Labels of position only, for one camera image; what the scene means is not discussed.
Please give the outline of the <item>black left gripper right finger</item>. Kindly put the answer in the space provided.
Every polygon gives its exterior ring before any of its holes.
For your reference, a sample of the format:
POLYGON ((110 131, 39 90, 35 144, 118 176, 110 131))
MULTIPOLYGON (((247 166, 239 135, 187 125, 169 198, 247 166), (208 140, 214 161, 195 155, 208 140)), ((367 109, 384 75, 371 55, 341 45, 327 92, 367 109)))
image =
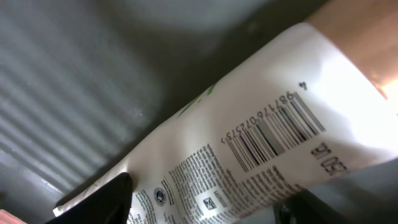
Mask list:
POLYGON ((273 206, 277 224, 350 223, 309 190, 301 191, 273 206))

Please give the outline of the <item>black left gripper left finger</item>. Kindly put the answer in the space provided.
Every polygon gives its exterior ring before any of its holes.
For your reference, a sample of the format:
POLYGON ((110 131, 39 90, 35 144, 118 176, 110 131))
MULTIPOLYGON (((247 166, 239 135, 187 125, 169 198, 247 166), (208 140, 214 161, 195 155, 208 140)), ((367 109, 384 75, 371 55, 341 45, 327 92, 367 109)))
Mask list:
POLYGON ((46 224, 126 224, 132 190, 131 176, 123 172, 46 224))

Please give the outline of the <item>white tube gold cap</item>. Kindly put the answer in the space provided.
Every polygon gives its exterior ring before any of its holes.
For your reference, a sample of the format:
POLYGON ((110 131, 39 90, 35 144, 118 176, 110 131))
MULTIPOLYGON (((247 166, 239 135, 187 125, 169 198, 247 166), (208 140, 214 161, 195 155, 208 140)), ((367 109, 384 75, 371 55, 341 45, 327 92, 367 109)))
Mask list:
POLYGON ((157 127, 123 172, 127 223, 234 223, 397 157, 397 1, 328 1, 157 127))

